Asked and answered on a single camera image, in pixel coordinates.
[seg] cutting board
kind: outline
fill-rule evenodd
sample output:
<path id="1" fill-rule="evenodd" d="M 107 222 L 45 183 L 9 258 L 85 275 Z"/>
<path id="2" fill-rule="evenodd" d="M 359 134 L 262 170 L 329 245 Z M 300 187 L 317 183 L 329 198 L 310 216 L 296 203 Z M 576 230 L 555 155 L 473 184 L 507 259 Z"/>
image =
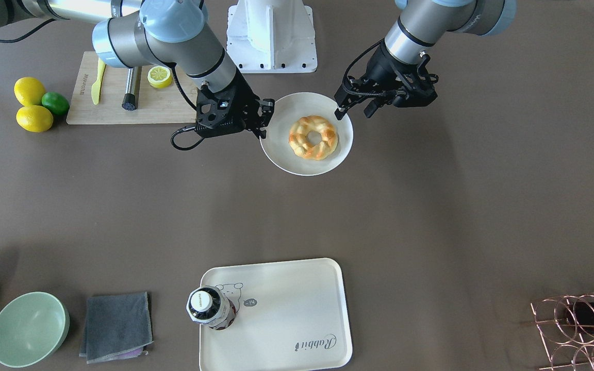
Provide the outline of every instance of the cutting board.
<path id="1" fill-rule="evenodd" d="M 106 66 L 102 77 L 100 103 L 93 104 L 91 85 L 97 78 L 97 54 L 84 52 L 75 81 L 73 98 L 66 122 L 71 125 L 111 124 L 186 124 L 195 121 L 196 113 L 180 95 L 175 82 L 169 87 L 155 89 L 148 83 L 148 70 L 143 66 L 139 88 L 139 107 L 134 111 L 122 108 L 126 68 Z M 175 68 L 182 89 L 192 102 L 196 102 L 196 86 L 180 68 Z"/>

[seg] white tray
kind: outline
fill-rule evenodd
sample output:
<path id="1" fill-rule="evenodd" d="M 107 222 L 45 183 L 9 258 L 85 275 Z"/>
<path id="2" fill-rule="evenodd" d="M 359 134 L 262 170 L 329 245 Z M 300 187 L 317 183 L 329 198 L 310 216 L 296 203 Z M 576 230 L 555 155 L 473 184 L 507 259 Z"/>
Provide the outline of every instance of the white tray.
<path id="1" fill-rule="evenodd" d="M 342 273 L 329 258 L 212 268 L 201 284 L 240 308 L 233 324 L 201 326 L 201 371 L 307 371 L 352 357 Z"/>

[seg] wine rack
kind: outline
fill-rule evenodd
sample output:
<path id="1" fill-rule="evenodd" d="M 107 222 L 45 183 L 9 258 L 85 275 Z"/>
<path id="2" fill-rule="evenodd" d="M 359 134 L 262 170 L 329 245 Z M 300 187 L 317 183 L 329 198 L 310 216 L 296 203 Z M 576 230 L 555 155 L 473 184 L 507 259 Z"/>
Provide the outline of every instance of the wine rack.
<path id="1" fill-rule="evenodd" d="M 531 303 L 549 371 L 594 371 L 594 320 L 588 325 L 580 314 L 594 315 L 594 293 L 563 295 Z"/>

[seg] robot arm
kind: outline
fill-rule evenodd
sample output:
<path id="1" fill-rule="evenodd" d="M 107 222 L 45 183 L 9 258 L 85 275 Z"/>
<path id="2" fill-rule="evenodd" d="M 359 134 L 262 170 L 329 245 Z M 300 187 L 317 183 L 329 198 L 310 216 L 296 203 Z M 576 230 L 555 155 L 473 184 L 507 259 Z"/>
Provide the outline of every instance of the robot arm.
<path id="1" fill-rule="evenodd" d="M 245 129 L 259 138 L 265 137 L 262 128 L 271 119 L 274 100 L 260 100 L 254 94 L 210 30 L 207 10 L 200 9 L 199 0 L 0 3 L 0 26 L 33 17 L 97 23 L 92 35 L 94 49 L 110 66 L 180 66 L 200 87 L 193 130 L 202 138 Z"/>
<path id="2" fill-rule="evenodd" d="M 427 72 L 427 50 L 446 31 L 482 36 L 500 33 L 509 26 L 515 11 L 516 0 L 408 0 L 386 37 L 373 46 L 378 49 L 368 61 L 366 73 L 358 79 L 348 76 L 359 58 L 345 71 L 334 96 L 339 105 L 336 117 L 340 120 L 366 99 L 372 99 L 364 109 L 369 118 L 387 104 L 429 105 L 437 98 L 434 84 L 439 78 Z"/>

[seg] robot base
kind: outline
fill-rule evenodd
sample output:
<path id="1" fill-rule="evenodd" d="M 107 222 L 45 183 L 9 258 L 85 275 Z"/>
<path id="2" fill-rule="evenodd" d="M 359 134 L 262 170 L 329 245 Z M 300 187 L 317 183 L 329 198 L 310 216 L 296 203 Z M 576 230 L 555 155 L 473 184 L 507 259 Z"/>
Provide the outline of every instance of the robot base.
<path id="1" fill-rule="evenodd" d="M 318 68 L 313 10 L 302 0 L 240 0 L 228 10 L 226 51 L 242 73 Z"/>

